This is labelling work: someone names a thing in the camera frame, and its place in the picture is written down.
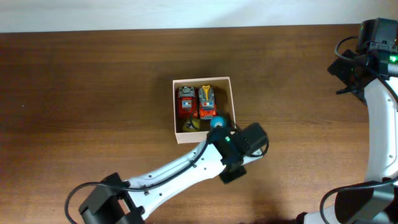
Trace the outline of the blue toy ball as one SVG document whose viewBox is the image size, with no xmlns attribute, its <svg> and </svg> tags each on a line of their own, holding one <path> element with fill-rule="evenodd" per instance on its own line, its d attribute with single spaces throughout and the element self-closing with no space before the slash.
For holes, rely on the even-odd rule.
<svg viewBox="0 0 398 224">
<path fill-rule="evenodd" d="M 226 128 L 229 121 L 224 116 L 214 116 L 210 121 L 210 128 Z"/>
</svg>

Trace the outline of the yellow toy ball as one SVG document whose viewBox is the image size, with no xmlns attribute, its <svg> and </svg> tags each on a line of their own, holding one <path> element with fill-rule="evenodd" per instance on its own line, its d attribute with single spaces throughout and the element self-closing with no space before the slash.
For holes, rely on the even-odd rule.
<svg viewBox="0 0 398 224">
<path fill-rule="evenodd" d="M 182 131 L 184 133 L 197 132 L 199 130 L 200 130 L 200 120 L 196 118 L 187 119 L 182 127 Z"/>
</svg>

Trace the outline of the red toy truck grey top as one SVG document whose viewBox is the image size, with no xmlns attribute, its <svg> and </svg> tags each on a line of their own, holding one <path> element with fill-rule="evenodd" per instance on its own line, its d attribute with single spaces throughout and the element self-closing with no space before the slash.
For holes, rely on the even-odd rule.
<svg viewBox="0 0 398 224">
<path fill-rule="evenodd" d="M 198 98 L 194 87 L 183 86 L 178 89 L 178 118 L 198 118 Z"/>
</svg>

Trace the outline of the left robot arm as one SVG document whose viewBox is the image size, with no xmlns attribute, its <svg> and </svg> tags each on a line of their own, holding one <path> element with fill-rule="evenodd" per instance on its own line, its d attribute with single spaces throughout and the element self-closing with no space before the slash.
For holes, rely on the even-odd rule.
<svg viewBox="0 0 398 224">
<path fill-rule="evenodd" d="M 144 223 L 192 185 L 214 177 L 228 184 L 242 177 L 244 165 L 262 158 L 268 147 L 269 138 L 257 123 L 236 131 L 215 128 L 188 154 L 157 170 L 128 180 L 113 173 L 95 182 L 79 214 L 84 223 Z"/>
</svg>

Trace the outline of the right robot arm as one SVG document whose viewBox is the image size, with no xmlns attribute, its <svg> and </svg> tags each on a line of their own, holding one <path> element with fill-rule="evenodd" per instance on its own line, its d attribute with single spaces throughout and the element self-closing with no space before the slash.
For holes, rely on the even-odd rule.
<svg viewBox="0 0 398 224">
<path fill-rule="evenodd" d="M 296 223 L 397 223 L 397 53 L 337 54 L 329 72 L 346 84 L 339 93 L 360 93 L 369 113 L 369 159 L 365 181 L 338 187 L 319 211 Z"/>
</svg>

